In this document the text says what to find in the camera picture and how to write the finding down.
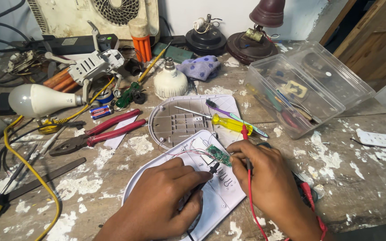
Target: wooden workbench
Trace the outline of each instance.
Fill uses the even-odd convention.
[[[386,109],[375,99],[370,99],[346,111],[315,132],[292,140],[278,128],[274,120],[262,109],[252,95],[245,92],[241,84],[248,71],[246,66],[226,66],[229,54],[219,57],[222,69],[217,78],[199,82],[199,94],[232,93],[237,101],[241,118],[257,124],[269,134],[268,142],[281,150],[290,168],[307,181],[320,195],[316,203],[317,213],[328,224],[332,232],[345,232],[386,223],[386,149],[365,148],[350,141],[357,137],[356,129],[386,134]],[[0,62],[4,68],[4,59]],[[153,76],[161,71],[157,68],[144,83],[147,102],[141,106],[131,104],[131,108],[142,110],[140,118],[147,118],[161,101],[153,93]],[[105,83],[93,86],[102,87]],[[0,92],[10,89],[0,88]],[[57,113],[64,118],[80,109],[71,108]],[[77,120],[87,122],[85,129],[91,129],[114,115],[92,121],[86,112]],[[1,117],[7,122],[16,116]],[[24,129],[32,129],[30,124]],[[66,129],[56,144],[71,138],[76,129]],[[42,136],[38,132],[15,145],[20,154],[26,155],[35,144],[43,145],[51,135]],[[259,136],[252,136],[262,142]],[[308,151],[317,156],[311,157]],[[63,200],[62,215],[50,234],[48,241],[92,240],[103,224],[121,206],[124,188],[139,167],[159,156],[161,151],[150,137],[147,127],[141,127],[127,134],[117,150],[103,148],[103,143],[94,148],[83,148],[67,156],[51,157],[48,154],[37,157],[34,167],[44,175],[80,157],[87,162],[71,172],[53,180]],[[11,153],[7,156],[9,166],[19,163]],[[6,177],[2,171],[0,179]],[[28,183],[35,177],[30,172],[18,185]],[[55,204],[47,199],[50,195],[40,187],[11,202],[11,207],[0,218],[0,240],[34,240],[49,224],[55,214]],[[265,219],[264,230],[269,240],[284,239],[281,231],[256,210],[258,217]],[[238,241],[261,240],[261,234],[250,213],[248,199],[244,199],[205,240]]]

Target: blue electrical tape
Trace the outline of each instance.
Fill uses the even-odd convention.
[[[93,96],[95,96],[100,90],[96,90],[93,93]],[[102,91],[102,93],[96,98],[97,101],[101,102],[102,104],[106,104],[114,99],[114,95],[110,88],[107,88],[106,90]]]

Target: wooden door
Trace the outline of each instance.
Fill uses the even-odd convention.
[[[386,0],[376,0],[334,55],[376,91],[386,85]]]

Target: red tool handle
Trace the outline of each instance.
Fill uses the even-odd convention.
[[[242,125],[241,134],[244,137],[244,140],[248,140],[248,130],[247,130],[247,126],[245,124]]]
[[[85,131],[84,134],[87,134],[87,135],[90,135],[90,136],[99,134],[102,131],[110,128],[111,126],[119,123],[120,121],[124,121],[124,120],[132,118],[132,117],[134,117],[136,115],[139,115],[140,112],[141,111],[139,109],[134,109],[131,112],[127,112],[127,113],[118,115],[116,117],[113,117],[113,118],[105,121],[104,123],[102,123],[100,125],[97,125],[96,127],[92,128],[90,130]]]
[[[145,119],[140,119],[138,121],[135,121],[134,123],[130,123],[129,125],[120,128],[120,129],[116,129],[116,130],[113,130],[110,132],[91,136],[87,139],[87,145],[93,146],[94,144],[96,144],[98,142],[121,136],[121,135],[125,134],[126,132],[129,132],[131,130],[137,129],[138,127],[141,127],[145,123],[147,123],[147,121]]]

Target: clear plastic box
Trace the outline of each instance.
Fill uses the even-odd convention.
[[[244,85],[292,139],[375,94],[316,42],[251,63]]]

